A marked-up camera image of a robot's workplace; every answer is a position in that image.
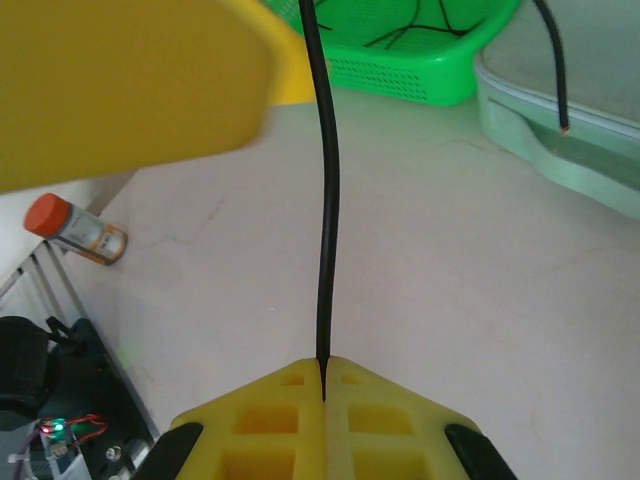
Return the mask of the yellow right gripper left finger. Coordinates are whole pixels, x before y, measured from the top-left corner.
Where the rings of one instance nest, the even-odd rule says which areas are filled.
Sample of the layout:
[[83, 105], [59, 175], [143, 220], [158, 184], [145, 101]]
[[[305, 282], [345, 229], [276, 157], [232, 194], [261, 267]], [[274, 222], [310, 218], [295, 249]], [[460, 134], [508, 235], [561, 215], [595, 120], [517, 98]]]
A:
[[317, 361], [298, 360], [181, 413], [134, 480], [326, 480]]

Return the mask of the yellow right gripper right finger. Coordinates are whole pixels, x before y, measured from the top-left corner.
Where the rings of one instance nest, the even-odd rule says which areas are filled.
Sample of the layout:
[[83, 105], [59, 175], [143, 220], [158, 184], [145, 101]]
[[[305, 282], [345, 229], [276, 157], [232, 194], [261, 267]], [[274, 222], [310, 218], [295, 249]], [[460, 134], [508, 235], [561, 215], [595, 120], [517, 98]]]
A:
[[518, 480], [471, 419], [345, 358], [325, 418], [328, 480]]

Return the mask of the green plastic mesh basket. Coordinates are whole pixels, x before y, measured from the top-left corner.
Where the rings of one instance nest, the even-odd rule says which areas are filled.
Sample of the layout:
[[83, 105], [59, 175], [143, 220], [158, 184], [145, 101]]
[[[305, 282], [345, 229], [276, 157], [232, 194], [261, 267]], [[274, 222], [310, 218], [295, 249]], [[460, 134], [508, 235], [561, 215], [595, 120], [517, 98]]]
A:
[[474, 55], [520, 0], [313, 0], [331, 83], [433, 106], [476, 90]]

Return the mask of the orange capped bottle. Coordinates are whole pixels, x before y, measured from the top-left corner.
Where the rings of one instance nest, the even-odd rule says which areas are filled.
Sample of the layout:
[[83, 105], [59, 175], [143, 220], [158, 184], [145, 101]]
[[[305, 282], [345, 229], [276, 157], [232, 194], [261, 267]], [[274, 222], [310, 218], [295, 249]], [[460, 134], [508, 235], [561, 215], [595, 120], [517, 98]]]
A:
[[32, 203], [23, 225], [50, 243], [105, 266], [116, 263], [128, 245], [123, 230], [53, 193]]

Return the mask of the mint green zip case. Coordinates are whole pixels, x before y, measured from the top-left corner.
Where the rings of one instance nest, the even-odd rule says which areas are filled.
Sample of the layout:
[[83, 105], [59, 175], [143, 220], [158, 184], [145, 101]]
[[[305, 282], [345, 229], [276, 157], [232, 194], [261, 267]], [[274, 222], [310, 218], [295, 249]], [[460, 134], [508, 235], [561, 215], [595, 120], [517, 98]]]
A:
[[522, 0], [474, 59], [482, 131], [550, 180], [640, 220], [640, 0], [545, 1], [564, 47], [569, 129], [549, 34]]

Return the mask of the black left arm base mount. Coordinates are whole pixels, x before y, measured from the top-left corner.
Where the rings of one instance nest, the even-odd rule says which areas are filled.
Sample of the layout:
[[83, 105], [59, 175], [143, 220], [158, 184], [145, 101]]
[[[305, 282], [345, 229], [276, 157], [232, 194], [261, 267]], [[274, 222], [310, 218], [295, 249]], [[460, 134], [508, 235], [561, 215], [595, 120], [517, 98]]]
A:
[[53, 347], [47, 356], [40, 418], [73, 425], [75, 451], [91, 480], [135, 472], [134, 457], [158, 436], [142, 400], [119, 371], [92, 323], [46, 320]]

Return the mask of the aluminium frame rail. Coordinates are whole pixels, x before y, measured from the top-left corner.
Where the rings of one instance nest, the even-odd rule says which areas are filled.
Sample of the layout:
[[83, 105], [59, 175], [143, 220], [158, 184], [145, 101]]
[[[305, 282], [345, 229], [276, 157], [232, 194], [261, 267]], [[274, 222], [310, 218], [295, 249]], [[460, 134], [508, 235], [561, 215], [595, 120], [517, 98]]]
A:
[[[61, 248], [43, 242], [0, 282], [0, 318], [6, 316], [25, 317], [43, 329], [49, 317], [55, 317], [68, 328], [78, 320], [92, 319], [91, 308]], [[128, 394], [126, 400], [118, 400], [116, 404], [133, 407], [131, 421], [142, 427], [139, 441], [152, 446], [158, 438], [157, 428], [109, 342], [104, 340], [102, 347], [103, 356]]]

